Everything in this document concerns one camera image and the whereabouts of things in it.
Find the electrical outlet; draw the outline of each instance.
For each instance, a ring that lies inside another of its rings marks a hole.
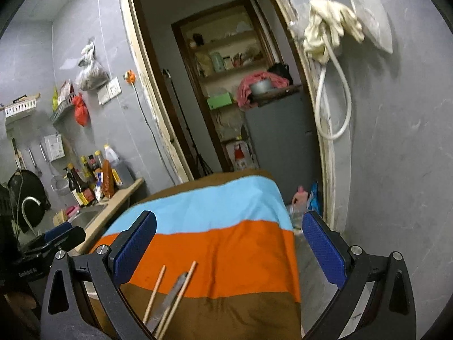
[[[121,87],[119,86],[118,77],[112,79],[110,82],[107,83],[107,90],[109,92],[110,99],[116,97],[121,93]]]

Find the screw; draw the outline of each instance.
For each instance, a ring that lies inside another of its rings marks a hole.
[[[107,245],[100,245],[96,248],[96,253],[104,254],[105,252],[107,252],[108,249],[109,249],[109,247]]]
[[[392,254],[393,258],[395,258],[397,261],[401,261],[403,259],[403,256],[399,252],[393,252]]]
[[[359,247],[358,245],[353,245],[351,247],[351,252],[355,254],[356,256],[359,256],[363,253],[363,249]]]
[[[65,252],[65,251],[58,251],[58,252],[55,254],[55,258],[56,258],[56,259],[62,259],[65,255],[66,255],[66,252]]]

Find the floor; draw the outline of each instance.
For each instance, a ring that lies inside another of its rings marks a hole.
[[[326,309],[337,291],[337,286],[327,281],[318,261],[303,235],[295,237],[296,256],[299,268],[299,284],[301,296],[302,327],[307,333],[316,320]],[[365,286],[362,296],[357,303],[351,319],[341,333],[341,337],[352,333],[362,316],[366,302],[370,296],[369,288]]]

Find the bowl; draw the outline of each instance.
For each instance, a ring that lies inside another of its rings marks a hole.
[[[273,90],[272,81],[267,78],[250,85],[250,90],[253,95],[262,95]]]

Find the orange stripe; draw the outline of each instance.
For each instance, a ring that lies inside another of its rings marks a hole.
[[[101,238],[111,244],[117,234]],[[292,231],[275,222],[243,221],[205,233],[156,234],[130,283],[152,290],[167,266],[159,292],[167,294],[177,277],[198,265],[184,296],[222,298],[260,292],[289,292],[300,302]]]

